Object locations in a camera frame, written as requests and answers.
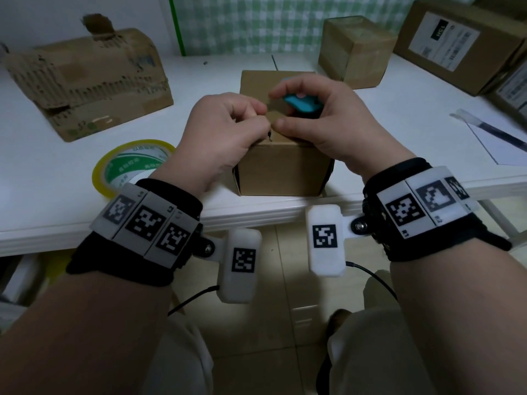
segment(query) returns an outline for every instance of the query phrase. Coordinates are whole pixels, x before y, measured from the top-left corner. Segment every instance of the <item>packing tape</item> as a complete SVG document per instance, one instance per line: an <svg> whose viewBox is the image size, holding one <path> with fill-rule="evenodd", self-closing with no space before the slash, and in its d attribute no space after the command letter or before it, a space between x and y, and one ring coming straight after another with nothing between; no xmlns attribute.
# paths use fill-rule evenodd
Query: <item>packing tape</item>
<svg viewBox="0 0 527 395"><path fill-rule="evenodd" d="M174 152L174 146L161 140L137 140L123 144L104 155L92 172L93 186L113 198L126 183L145 179Z"/></svg>

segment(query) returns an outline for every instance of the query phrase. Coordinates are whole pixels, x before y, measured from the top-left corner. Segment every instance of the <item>green checkered pattern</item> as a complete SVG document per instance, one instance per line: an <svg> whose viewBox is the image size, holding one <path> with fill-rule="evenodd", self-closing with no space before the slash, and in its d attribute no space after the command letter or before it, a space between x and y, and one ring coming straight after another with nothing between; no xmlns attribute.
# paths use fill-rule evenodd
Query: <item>green checkered pattern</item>
<svg viewBox="0 0 527 395"><path fill-rule="evenodd" d="M324 19L363 15L398 32L414 0L174 0L187 55L303 52Z"/></svg>

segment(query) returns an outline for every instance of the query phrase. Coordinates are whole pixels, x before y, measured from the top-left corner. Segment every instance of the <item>small cardboard box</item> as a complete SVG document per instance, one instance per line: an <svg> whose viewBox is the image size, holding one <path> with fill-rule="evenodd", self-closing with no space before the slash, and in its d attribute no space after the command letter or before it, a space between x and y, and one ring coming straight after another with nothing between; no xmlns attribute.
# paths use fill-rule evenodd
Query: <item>small cardboard box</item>
<svg viewBox="0 0 527 395"><path fill-rule="evenodd" d="M471 95L487 92L525 50L527 25L454 0L416 0L395 52Z"/></svg>
<svg viewBox="0 0 527 395"><path fill-rule="evenodd" d="M527 22L527 0L475 0L473 5Z"/></svg>
<svg viewBox="0 0 527 395"><path fill-rule="evenodd" d="M527 128L527 58L519 61L486 97Z"/></svg>
<svg viewBox="0 0 527 395"><path fill-rule="evenodd" d="M280 81L305 72L245 70L240 93L259 99L268 107L273 123L286 116L284 100L270 100L267 93ZM233 169L240 195L320 195L333 172L334 160L312 143L289 139L271 131L269 138L250 147Z"/></svg>
<svg viewBox="0 0 527 395"><path fill-rule="evenodd" d="M63 140L173 105L159 54L144 33L115 31L100 14L83 23L91 36L4 58L11 77Z"/></svg>
<svg viewBox="0 0 527 395"><path fill-rule="evenodd" d="M384 76L397 36L363 16L324 21L318 64L351 88L376 87Z"/></svg>

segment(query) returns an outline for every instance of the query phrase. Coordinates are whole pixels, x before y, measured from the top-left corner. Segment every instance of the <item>damaged cardboard box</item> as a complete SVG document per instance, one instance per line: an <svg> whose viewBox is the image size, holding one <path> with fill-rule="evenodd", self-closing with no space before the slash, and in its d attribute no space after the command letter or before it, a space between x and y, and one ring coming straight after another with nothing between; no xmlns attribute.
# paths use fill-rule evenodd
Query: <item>damaged cardboard box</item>
<svg viewBox="0 0 527 395"><path fill-rule="evenodd" d="M473 5L527 22L527 0L475 0Z"/></svg>
<svg viewBox="0 0 527 395"><path fill-rule="evenodd" d="M527 58L519 61L486 97L527 128Z"/></svg>
<svg viewBox="0 0 527 395"><path fill-rule="evenodd" d="M286 116L284 100L270 100L267 93L280 81L305 72L245 70L240 93L259 99L268 107L271 123ZM233 169L241 195L317 196L333 172L334 160L312 143L289 139L271 131L269 138L250 147Z"/></svg>
<svg viewBox="0 0 527 395"><path fill-rule="evenodd" d="M376 87L384 76L397 36L363 16L324 21L318 64L351 88Z"/></svg>
<svg viewBox="0 0 527 395"><path fill-rule="evenodd" d="M471 95L484 94L526 51L527 25L454 0L416 0L395 53Z"/></svg>
<svg viewBox="0 0 527 395"><path fill-rule="evenodd" d="M152 41L108 18L83 18L91 36L8 54L22 92L64 141L71 142L173 105Z"/></svg>

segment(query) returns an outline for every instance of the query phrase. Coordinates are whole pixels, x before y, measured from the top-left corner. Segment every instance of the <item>white table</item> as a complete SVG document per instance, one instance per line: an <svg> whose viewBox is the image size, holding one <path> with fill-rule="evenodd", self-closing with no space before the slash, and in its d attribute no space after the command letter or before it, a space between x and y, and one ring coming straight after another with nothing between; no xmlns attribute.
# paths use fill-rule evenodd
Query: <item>white table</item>
<svg viewBox="0 0 527 395"><path fill-rule="evenodd" d="M243 69L315 70L303 54L171 57L163 60L175 104L73 143L64 143L7 72L0 70L0 256L76 247L106 200L91 172L111 149L137 139L179 142L190 109L205 94L238 92ZM397 139L432 165L448 165L476 199L527 193L527 167L498 166L474 135L448 114L491 108L394 56L380 86L358 91ZM300 219L314 203L358 212L362 182L341 163L323 197L240 197L228 175L205 196L208 230Z"/></svg>

